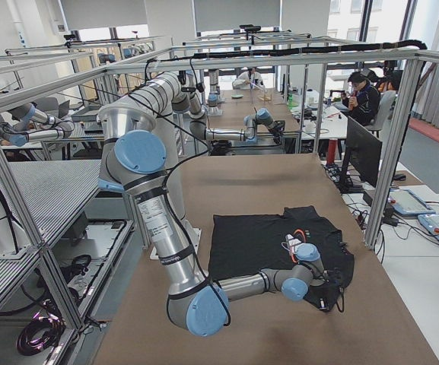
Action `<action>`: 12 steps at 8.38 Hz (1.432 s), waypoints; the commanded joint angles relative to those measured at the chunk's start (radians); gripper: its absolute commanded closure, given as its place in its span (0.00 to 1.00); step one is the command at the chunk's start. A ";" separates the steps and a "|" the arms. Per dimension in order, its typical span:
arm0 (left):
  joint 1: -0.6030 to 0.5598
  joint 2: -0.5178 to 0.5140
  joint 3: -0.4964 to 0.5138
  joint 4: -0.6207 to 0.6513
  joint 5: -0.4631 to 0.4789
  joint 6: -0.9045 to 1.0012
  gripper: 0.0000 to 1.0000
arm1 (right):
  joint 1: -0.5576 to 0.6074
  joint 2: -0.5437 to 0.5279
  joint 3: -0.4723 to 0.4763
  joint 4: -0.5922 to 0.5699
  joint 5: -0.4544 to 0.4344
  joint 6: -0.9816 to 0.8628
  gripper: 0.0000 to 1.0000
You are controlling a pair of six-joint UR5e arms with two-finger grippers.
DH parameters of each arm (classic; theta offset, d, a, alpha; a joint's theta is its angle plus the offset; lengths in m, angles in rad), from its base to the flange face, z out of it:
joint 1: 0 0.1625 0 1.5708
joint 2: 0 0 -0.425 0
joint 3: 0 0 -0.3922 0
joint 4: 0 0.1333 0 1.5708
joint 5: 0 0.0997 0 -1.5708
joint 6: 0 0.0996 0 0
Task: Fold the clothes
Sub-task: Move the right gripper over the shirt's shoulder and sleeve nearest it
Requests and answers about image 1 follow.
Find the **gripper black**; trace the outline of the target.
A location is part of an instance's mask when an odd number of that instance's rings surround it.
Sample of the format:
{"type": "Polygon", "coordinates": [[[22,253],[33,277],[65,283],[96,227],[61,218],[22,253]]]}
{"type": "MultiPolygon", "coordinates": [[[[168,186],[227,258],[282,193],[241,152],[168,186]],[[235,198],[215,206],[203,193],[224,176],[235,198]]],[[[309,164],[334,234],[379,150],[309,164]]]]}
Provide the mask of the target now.
{"type": "Polygon", "coordinates": [[[343,275],[340,271],[329,271],[328,278],[313,292],[318,300],[338,300],[343,289],[343,275]]]}

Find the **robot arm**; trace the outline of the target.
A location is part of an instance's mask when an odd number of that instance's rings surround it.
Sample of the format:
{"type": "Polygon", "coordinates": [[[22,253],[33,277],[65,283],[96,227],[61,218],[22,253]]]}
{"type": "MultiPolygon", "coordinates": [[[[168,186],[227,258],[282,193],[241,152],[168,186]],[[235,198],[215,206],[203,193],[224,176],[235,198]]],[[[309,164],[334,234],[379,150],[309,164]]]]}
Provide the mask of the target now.
{"type": "Polygon", "coordinates": [[[197,94],[189,95],[189,130],[201,141],[242,141],[256,143],[258,135],[269,133],[275,144],[281,144],[285,132],[286,108],[281,115],[265,108],[270,102],[269,91],[252,68],[233,82],[225,103],[218,83],[218,70],[209,72],[207,104],[201,104],[197,94]]]}
{"type": "Polygon", "coordinates": [[[263,268],[254,275],[213,281],[199,263],[187,229],[174,214],[167,189],[162,140],[153,134],[155,118],[125,103],[103,106],[105,148],[98,186],[124,192],[138,203],[138,213],[170,279],[167,316],[177,327],[207,337],[229,325],[229,303],[265,292],[280,292],[293,302],[308,290],[335,282],[336,272],[325,269],[315,245],[288,234],[286,244],[294,256],[291,269],[263,268]]]}

